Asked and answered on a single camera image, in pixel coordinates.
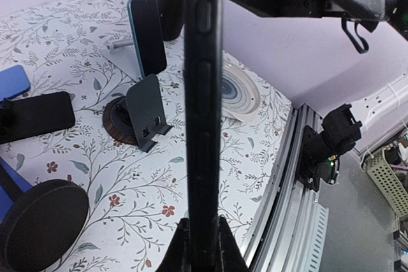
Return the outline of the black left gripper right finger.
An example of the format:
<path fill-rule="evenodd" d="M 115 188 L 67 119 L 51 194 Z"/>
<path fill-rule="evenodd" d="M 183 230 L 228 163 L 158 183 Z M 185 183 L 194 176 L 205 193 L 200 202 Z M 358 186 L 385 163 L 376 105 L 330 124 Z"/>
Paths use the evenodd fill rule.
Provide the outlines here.
<path fill-rule="evenodd" d="M 248 272 L 240 249 L 235 241 L 227 220 L 220 216 L 217 233 L 217 272 Z"/>

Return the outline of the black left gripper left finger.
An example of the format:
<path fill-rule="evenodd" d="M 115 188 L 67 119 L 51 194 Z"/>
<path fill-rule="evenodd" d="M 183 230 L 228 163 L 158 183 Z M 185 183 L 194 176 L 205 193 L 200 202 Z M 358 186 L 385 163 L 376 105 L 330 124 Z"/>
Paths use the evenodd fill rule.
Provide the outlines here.
<path fill-rule="evenodd" d="M 157 272 L 191 272 L 189 219 L 182 218 Z"/>

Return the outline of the round wooden base phone stand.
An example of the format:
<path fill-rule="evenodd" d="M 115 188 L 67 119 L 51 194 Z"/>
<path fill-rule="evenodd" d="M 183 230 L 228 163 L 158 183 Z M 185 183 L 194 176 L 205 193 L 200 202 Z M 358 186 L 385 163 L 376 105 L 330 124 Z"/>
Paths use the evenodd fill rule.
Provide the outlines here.
<path fill-rule="evenodd" d="M 125 96 L 110 101 L 103 111 L 103 127 L 116 141 L 135 145 L 148 153 L 157 144 L 153 137 L 167 134 L 159 80 L 149 75 L 134 84 Z"/>

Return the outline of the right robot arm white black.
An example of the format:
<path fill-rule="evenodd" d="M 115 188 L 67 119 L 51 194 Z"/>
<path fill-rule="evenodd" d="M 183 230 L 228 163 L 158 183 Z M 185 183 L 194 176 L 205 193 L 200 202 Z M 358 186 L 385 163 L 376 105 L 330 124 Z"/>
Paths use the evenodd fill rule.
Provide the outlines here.
<path fill-rule="evenodd" d="M 407 0 L 226 0 L 226 47 L 293 103 L 347 104 L 359 151 L 407 125 Z"/>

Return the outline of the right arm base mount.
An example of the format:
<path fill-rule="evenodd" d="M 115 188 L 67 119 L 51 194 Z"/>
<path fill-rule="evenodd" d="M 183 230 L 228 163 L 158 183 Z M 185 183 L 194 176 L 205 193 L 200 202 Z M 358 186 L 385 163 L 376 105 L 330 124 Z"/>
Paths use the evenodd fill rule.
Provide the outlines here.
<path fill-rule="evenodd" d="M 321 179 L 319 167 L 334 155 L 336 151 L 328 133 L 317 133 L 311 126 L 306 125 L 303 128 L 296 179 L 309 190 L 318 192 Z"/>

